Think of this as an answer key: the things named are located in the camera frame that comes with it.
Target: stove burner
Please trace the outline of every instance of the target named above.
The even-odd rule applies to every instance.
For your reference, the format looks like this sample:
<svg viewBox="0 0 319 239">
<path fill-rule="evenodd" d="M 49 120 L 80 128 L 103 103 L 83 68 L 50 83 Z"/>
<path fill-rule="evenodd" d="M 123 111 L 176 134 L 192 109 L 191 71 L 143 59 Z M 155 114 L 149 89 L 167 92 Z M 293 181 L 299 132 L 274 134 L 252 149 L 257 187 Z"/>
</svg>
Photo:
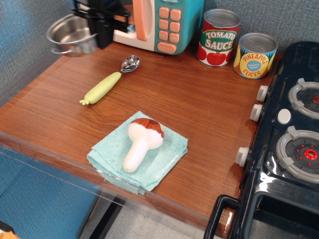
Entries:
<svg viewBox="0 0 319 239">
<path fill-rule="evenodd" d="M 306 89 L 297 93 L 297 99 L 310 111 L 319 113 L 319 89 Z"/>
<path fill-rule="evenodd" d="M 294 164 L 305 172 L 319 174 L 319 141 L 299 138 L 287 143 L 286 152 Z"/>
<path fill-rule="evenodd" d="M 319 133 L 288 127 L 276 145 L 280 166 L 290 174 L 319 184 Z"/>
<path fill-rule="evenodd" d="M 319 83 L 298 79 L 288 94 L 292 108 L 311 118 L 319 120 Z"/>
</svg>

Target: wooden countertop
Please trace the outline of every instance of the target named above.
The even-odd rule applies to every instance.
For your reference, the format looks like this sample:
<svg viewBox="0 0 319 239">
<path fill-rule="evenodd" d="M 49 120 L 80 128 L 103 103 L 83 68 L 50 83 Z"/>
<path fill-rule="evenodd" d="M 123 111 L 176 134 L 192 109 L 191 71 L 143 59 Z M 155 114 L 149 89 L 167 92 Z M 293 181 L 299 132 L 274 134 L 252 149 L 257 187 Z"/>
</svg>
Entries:
<svg viewBox="0 0 319 239">
<path fill-rule="evenodd" d="M 243 169 L 239 147 L 249 147 L 257 124 L 249 119 L 261 80 L 238 76 L 230 63 L 207 67 L 193 40 L 180 55 L 168 56 L 119 43 L 87 56 L 61 57 L 0 109 L 0 143 L 100 184 L 129 199 L 205 229 L 216 198 L 238 198 Z M 138 55 L 137 70 L 125 73 L 94 105 L 83 106 L 89 89 L 121 62 Z M 151 193 L 135 195 L 96 173 L 86 155 L 137 111 L 188 138 L 188 153 Z"/>
</svg>

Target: pot handle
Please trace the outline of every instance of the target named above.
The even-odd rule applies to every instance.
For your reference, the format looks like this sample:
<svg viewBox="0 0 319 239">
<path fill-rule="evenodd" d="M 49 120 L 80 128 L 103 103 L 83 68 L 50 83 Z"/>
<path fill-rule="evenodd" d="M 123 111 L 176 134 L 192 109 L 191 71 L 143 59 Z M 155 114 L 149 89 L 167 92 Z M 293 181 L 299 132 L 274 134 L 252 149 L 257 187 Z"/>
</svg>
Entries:
<svg viewBox="0 0 319 239">
<path fill-rule="evenodd" d="M 213 212 L 210 216 L 210 220 L 208 222 L 205 234 L 204 234 L 204 239 L 213 239 L 221 214 L 223 212 L 224 208 L 231 208 L 234 210 L 239 209 L 240 206 L 240 201 L 236 198 L 230 197 L 228 195 L 220 195 L 217 198 L 217 201 L 215 203 Z"/>
<path fill-rule="evenodd" d="M 51 49 L 51 52 L 53 52 L 55 54 L 59 54 L 59 55 L 64 55 L 64 54 L 73 52 L 75 49 L 75 46 L 73 46 L 71 49 L 69 49 L 67 51 L 60 51 L 59 49 L 61 50 L 61 47 L 54 47 Z"/>
</svg>

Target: mushroom cap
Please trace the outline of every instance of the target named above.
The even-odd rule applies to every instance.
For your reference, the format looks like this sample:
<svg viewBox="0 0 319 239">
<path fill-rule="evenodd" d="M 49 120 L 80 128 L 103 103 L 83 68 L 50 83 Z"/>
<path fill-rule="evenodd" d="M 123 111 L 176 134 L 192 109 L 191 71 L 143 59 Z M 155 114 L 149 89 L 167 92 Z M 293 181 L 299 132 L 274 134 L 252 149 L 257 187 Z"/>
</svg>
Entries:
<svg viewBox="0 0 319 239">
<path fill-rule="evenodd" d="M 129 137 L 131 141 L 145 140 L 150 149 L 155 149 L 163 144 L 164 131 L 155 120 L 139 118 L 130 123 Z"/>
</svg>

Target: blue fabric wall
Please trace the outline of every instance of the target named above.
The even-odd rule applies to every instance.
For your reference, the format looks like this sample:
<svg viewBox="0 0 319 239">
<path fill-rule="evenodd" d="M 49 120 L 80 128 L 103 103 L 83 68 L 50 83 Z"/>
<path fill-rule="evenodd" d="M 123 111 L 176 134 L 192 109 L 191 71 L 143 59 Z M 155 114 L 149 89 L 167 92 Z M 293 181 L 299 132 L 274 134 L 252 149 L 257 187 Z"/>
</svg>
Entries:
<svg viewBox="0 0 319 239">
<path fill-rule="evenodd" d="M 317 0 L 205 0 L 204 10 L 223 8 L 242 20 L 239 37 L 248 32 L 273 35 L 278 52 L 298 41 L 319 41 Z"/>
<path fill-rule="evenodd" d="M 71 6 L 71 0 L 0 1 L 0 107 L 58 59 L 46 31 Z"/>
</svg>

